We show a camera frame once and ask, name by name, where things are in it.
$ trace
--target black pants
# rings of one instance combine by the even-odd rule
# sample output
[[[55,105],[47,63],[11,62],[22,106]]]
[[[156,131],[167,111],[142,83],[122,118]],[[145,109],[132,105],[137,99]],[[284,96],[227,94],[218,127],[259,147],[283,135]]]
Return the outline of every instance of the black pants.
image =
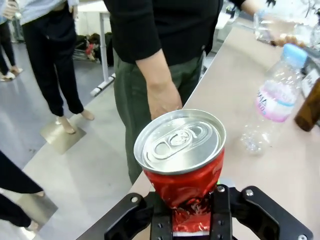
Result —
[[[22,26],[26,49],[38,86],[51,112],[64,115],[64,101],[79,114],[84,107],[79,99],[73,53],[76,44],[75,22],[68,6]]]
[[[0,188],[21,194],[43,191],[31,178],[0,151]],[[0,194],[0,219],[18,227],[28,227],[31,219],[14,202]]]
[[[3,75],[7,75],[7,73],[9,72],[9,68],[2,53],[2,49],[9,59],[11,66],[16,65],[14,49],[11,42],[9,23],[7,21],[0,24],[0,44],[2,46],[2,48],[0,47],[0,71]]]

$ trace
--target screw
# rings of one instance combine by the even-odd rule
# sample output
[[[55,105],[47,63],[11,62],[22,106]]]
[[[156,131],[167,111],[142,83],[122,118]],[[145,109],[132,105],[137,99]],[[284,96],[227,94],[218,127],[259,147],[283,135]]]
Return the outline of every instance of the screw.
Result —
[[[131,202],[136,203],[138,201],[138,198],[136,196],[134,196],[133,198],[131,198]]]
[[[245,190],[245,194],[249,197],[253,196],[254,195],[254,192],[251,190],[251,189],[247,189]]]
[[[219,193],[223,193],[225,191],[225,188],[223,186],[218,186],[217,189]]]
[[[305,235],[300,235],[298,240],[308,240],[308,238]]]

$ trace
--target sleeve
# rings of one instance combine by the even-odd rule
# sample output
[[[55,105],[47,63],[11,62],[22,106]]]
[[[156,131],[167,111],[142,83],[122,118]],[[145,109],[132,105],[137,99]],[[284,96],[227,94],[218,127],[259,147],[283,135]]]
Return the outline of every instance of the sleeve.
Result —
[[[79,5],[79,0],[68,0],[69,6],[77,6]]]
[[[234,5],[238,7],[238,9],[241,10],[241,5],[245,2],[246,0],[230,0]]]
[[[153,0],[104,0],[110,12],[112,31],[125,41],[135,61],[146,59],[161,49],[154,19]]]

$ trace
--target olive green pants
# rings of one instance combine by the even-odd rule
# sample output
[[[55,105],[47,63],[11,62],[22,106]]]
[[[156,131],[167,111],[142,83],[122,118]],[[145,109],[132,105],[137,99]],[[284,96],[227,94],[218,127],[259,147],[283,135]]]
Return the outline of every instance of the olive green pants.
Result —
[[[146,80],[135,64],[119,59],[114,51],[114,95],[116,108],[125,125],[125,150],[129,177],[133,184],[142,168],[134,156],[134,144],[148,123],[151,122]],[[184,105],[197,86],[202,69],[202,56],[170,68],[172,80],[178,89]]]

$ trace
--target bottle label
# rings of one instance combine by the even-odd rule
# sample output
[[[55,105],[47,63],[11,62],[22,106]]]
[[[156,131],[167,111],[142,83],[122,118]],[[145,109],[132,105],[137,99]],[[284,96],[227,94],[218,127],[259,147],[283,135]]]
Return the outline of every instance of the bottle label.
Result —
[[[295,100],[288,86],[266,82],[257,93],[255,105],[265,118],[283,123],[293,111]]]

